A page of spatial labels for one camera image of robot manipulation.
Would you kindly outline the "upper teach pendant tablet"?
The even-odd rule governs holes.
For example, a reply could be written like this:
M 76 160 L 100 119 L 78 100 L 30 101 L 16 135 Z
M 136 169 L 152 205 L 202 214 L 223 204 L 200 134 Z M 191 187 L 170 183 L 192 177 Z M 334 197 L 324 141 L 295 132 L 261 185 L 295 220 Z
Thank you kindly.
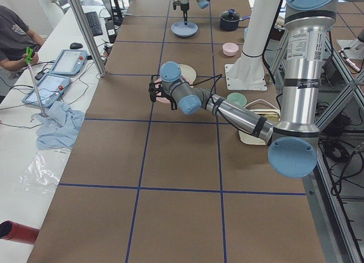
M 86 50 L 63 49 L 49 72 L 52 74 L 73 77 L 84 66 L 87 55 Z

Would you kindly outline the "green bowl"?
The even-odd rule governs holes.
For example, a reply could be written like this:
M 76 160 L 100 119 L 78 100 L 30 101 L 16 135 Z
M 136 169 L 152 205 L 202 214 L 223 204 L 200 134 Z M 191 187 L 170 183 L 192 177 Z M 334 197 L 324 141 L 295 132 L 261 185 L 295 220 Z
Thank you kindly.
M 227 100 L 240 107 L 245 107 L 247 104 L 247 98 L 243 94 L 237 92 L 230 93 L 227 96 Z

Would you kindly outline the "pink plate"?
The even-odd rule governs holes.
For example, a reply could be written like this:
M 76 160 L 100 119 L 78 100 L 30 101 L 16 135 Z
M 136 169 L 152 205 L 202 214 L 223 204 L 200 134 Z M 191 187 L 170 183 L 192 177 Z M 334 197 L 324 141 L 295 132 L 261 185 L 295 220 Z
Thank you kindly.
M 154 81 L 155 83 L 161 82 L 162 79 L 158 78 L 156 81 Z M 157 97 L 156 98 L 157 101 L 161 102 L 161 103 L 165 103 L 165 104 L 170 104 L 170 101 L 167 98 L 162 98 L 162 97 Z

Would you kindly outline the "dark blue pot with lid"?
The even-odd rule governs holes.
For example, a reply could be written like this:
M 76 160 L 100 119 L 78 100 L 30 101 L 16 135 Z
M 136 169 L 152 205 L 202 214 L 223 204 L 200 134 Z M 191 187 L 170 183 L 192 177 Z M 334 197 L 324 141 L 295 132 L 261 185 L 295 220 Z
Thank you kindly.
M 220 29 L 224 31 L 235 31 L 239 23 L 250 19 L 250 15 L 240 16 L 234 9 L 228 9 L 220 15 Z

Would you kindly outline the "black computer mouse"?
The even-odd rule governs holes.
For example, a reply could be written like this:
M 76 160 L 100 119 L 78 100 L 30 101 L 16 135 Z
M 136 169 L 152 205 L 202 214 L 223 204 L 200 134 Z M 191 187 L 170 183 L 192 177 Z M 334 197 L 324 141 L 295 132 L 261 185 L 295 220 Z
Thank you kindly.
M 71 43 L 69 49 L 80 49 L 83 45 L 81 43 Z

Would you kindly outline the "blue plate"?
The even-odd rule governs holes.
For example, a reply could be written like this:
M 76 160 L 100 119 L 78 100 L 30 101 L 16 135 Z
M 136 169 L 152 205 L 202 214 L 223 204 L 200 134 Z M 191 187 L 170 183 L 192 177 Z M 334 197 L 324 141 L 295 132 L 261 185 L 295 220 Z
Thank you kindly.
M 198 26 L 193 22 L 179 21 L 171 26 L 171 31 L 179 37 L 190 37 L 197 33 Z

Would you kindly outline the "pink bowl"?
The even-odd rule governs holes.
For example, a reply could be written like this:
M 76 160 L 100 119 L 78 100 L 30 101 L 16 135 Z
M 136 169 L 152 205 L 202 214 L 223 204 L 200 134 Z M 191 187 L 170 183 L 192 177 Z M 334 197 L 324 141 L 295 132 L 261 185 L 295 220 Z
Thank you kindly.
M 222 51 L 225 56 L 232 57 L 232 56 L 235 56 L 237 54 L 237 52 L 239 51 L 239 46 L 237 44 L 231 43 L 231 42 L 224 43 L 222 45 Z

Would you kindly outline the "red tube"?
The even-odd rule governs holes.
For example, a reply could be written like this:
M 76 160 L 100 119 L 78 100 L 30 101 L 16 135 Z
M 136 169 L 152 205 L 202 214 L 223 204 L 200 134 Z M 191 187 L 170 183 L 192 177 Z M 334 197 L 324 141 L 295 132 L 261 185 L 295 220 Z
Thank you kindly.
M 1 223 L 1 239 L 18 243 L 34 245 L 39 234 L 39 229 L 12 222 Z

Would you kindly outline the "black box with white label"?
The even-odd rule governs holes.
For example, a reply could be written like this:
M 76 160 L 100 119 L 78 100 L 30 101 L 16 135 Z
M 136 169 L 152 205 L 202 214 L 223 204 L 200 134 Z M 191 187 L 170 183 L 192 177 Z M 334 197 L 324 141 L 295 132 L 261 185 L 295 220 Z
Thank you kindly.
M 105 28 L 106 28 L 106 32 L 107 32 L 107 36 L 109 38 L 109 42 L 110 43 L 114 43 L 117 37 L 117 33 L 114 27 L 114 22 L 112 20 L 108 20 L 105 23 Z

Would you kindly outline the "black keyboard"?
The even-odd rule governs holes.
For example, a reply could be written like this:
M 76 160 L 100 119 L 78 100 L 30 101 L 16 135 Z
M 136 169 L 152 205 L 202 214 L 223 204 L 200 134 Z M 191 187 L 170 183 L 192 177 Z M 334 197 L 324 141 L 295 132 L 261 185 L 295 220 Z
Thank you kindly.
M 86 20 L 93 36 L 103 35 L 100 19 L 96 11 L 86 12 Z

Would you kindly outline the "cream plate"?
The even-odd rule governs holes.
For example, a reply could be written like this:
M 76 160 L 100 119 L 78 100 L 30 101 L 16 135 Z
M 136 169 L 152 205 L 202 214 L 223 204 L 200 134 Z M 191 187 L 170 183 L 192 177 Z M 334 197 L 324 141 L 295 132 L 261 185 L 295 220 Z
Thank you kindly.
M 190 84 L 196 80 L 197 74 L 196 71 L 189 65 L 179 64 L 181 69 L 182 76 L 187 79 Z

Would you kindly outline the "teach pendant tablet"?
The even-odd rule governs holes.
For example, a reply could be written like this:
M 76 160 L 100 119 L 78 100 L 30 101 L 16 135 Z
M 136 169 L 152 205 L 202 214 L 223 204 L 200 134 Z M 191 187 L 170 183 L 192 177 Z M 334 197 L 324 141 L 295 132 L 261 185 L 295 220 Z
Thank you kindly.
M 73 77 L 84 66 L 87 55 L 86 50 L 63 49 L 49 72 L 52 74 Z
M 57 101 L 64 94 L 70 83 L 69 77 L 45 74 L 37 84 L 42 106 L 44 108 L 51 107 L 54 101 Z

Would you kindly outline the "white toaster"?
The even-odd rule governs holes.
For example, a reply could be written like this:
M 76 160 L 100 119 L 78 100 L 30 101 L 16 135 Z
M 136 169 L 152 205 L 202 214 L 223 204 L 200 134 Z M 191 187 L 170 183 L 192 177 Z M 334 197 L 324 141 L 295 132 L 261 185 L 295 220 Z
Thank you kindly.
M 274 106 L 272 103 L 264 100 L 264 99 L 257 99 L 251 101 L 245 105 L 245 108 L 251 110 L 258 115 L 265 116 L 268 120 L 273 121 L 274 123 L 280 120 L 280 110 Z M 249 134 L 246 134 L 242 131 L 238 131 L 240 141 L 248 144 L 248 145 L 265 145 L 266 143 L 264 140 L 253 137 Z

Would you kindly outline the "seated person in grey shirt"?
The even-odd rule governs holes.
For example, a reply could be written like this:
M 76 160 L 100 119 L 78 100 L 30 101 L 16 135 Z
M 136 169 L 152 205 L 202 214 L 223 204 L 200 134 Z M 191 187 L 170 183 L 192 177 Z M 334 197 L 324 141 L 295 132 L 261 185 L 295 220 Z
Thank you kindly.
M 31 64 L 37 64 L 38 50 L 44 43 L 45 40 L 30 29 L 15 12 L 1 6 L 1 68 L 17 72 L 26 67 L 28 47 L 34 52 Z

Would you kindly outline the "lower teach pendant tablet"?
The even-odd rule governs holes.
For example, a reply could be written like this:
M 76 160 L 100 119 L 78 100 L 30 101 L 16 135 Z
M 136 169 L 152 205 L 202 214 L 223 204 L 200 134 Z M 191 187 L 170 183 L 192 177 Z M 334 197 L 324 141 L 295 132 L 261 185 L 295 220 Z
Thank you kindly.
M 57 101 L 64 94 L 70 83 L 69 77 L 45 74 L 37 84 L 42 106 L 44 108 L 51 107 L 54 101 Z

